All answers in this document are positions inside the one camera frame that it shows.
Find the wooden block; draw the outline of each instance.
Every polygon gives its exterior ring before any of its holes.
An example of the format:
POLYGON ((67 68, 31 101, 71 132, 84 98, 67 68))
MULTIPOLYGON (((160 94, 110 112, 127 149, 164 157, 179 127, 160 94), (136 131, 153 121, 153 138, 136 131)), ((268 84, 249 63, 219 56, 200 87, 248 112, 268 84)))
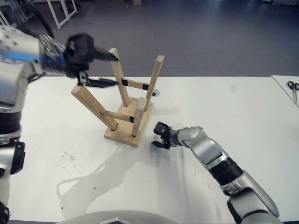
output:
MULTIPOLYGON (((130 104, 127 107, 121 105, 117 112, 128 116, 134 116, 138 101, 139 99, 130 98, 130 104)), ((139 133, 136 137, 132 136, 133 124, 123 120, 118 121, 118 126, 114 131, 107 129, 104 137, 106 139, 138 147, 152 109, 153 102, 150 102, 147 111, 144 112, 142 116, 141 124, 139 127, 139 133)))
MULTIPOLYGON (((111 54, 114 54, 118 59, 120 59, 116 48, 111 48, 109 50, 109 52, 111 54)), ((119 82, 119 84, 117 86, 118 86, 118 89, 121 94, 122 103, 124 106, 128 106, 130 103, 130 100, 129 100, 129 95, 128 95, 126 86, 123 86, 121 83, 121 78, 123 78, 123 73, 122 73, 120 61, 118 61, 118 62, 111 61, 111 67, 112 67, 116 81, 119 82)))
POLYGON ((134 123, 134 117, 132 116, 128 116, 128 115, 124 115, 124 114, 120 114, 120 113, 114 113, 112 111, 103 111, 101 112, 104 116, 110 117, 110 118, 115 118, 118 120, 124 120, 127 122, 131 122, 134 123))
POLYGON ((85 86, 75 86, 71 93, 109 129, 116 129, 117 122, 113 118, 109 118, 101 114, 101 112, 106 111, 105 108, 97 101, 97 99, 90 93, 90 91, 85 88, 85 86))
POLYGON ((141 6, 141 0, 133 0, 134 6, 141 6))
POLYGON ((140 97, 140 99, 137 103, 137 107, 135 109, 135 115, 134 115, 133 131, 132 131, 133 136, 137 136, 137 134, 139 132, 139 127, 141 124, 141 120, 142 120, 143 112, 144 112, 144 109, 146 106, 146 102, 147 102, 147 99, 140 97))
POLYGON ((148 102, 147 102, 147 104, 145 106, 145 110, 148 109, 148 105, 149 105, 151 96, 153 94, 153 90, 154 90, 154 87, 156 85, 157 78, 159 76, 160 69, 161 69, 162 64, 163 64, 163 60, 164 60, 164 56, 163 55, 159 55, 157 57, 157 59, 156 59, 155 66, 154 66, 153 72, 151 74, 151 79, 150 79, 150 83, 149 83, 149 89, 148 89, 148 92, 146 94, 146 99, 148 100, 148 102))
POLYGON ((126 79, 126 78, 122 78, 121 82, 124 86, 129 86, 129 87, 142 89, 142 90, 148 90, 149 89, 149 84, 148 83, 142 83, 142 82, 126 79))

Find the gray floor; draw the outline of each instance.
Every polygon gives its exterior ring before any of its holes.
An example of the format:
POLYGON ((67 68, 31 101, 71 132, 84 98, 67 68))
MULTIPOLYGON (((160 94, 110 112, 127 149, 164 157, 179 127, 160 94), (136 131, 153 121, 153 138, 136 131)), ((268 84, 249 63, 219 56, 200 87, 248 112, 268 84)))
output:
MULTIPOLYGON (((48 5, 37 4, 57 40, 87 32, 97 45, 116 47, 125 76, 150 76, 159 54, 165 77, 299 75, 298 7, 262 0, 142 0, 141 7, 98 0, 81 6, 57 30, 48 5)), ((28 25, 44 32, 35 20, 28 25)), ((89 73, 112 76, 107 62, 93 62, 89 73)))

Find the scissors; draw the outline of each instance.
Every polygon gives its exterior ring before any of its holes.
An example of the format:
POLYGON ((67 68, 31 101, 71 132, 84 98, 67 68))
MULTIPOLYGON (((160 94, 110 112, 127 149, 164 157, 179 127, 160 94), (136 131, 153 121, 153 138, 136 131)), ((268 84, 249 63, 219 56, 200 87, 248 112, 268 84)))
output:
POLYGON ((299 84, 289 81, 287 82, 287 86, 293 91, 294 102, 297 103, 297 91, 299 90, 299 84))

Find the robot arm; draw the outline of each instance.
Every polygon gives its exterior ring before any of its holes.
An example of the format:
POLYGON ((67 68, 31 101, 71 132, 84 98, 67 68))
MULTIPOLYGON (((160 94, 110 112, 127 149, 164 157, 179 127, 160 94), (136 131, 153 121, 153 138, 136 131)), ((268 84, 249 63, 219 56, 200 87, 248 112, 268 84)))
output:
POLYGON ((153 145, 169 149, 183 146, 191 149, 195 158, 219 183, 223 193, 229 196, 228 209, 237 224, 281 224, 278 209, 261 186, 215 142, 202 127, 173 130, 158 122, 154 133, 161 136, 162 143, 153 145))
POLYGON ((78 85, 116 85, 113 80, 88 77, 86 70, 94 59, 118 61, 113 54, 96 48, 87 34, 71 36, 62 45, 46 35, 37 38, 0 26, 0 178, 5 171, 15 174, 23 167, 25 144, 18 139, 28 84, 45 73, 58 73, 76 78, 78 85))

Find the white tabletop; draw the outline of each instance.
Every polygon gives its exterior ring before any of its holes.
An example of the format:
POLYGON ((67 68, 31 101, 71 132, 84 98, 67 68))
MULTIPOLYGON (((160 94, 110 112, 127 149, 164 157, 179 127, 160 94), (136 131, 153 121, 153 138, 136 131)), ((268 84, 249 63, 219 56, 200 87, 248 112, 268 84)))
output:
MULTIPOLYGON (((282 221, 299 220, 299 111, 274 79, 160 77, 138 148, 104 139, 105 125, 71 95, 74 85, 44 77, 29 86, 21 120, 27 153, 24 169, 10 179, 11 219, 140 210, 179 223, 234 223, 227 197, 188 149, 150 144, 162 121, 204 127, 272 197, 282 221)), ((91 92, 107 110, 121 104, 116 87, 91 92)))
MULTIPOLYGON (((294 83, 299 83, 299 76, 272 76, 278 85, 284 90, 284 92, 289 96, 291 101, 294 101, 292 90, 286 85, 288 81, 293 81, 294 83)), ((297 91, 297 107, 299 108, 299 91, 297 91)))

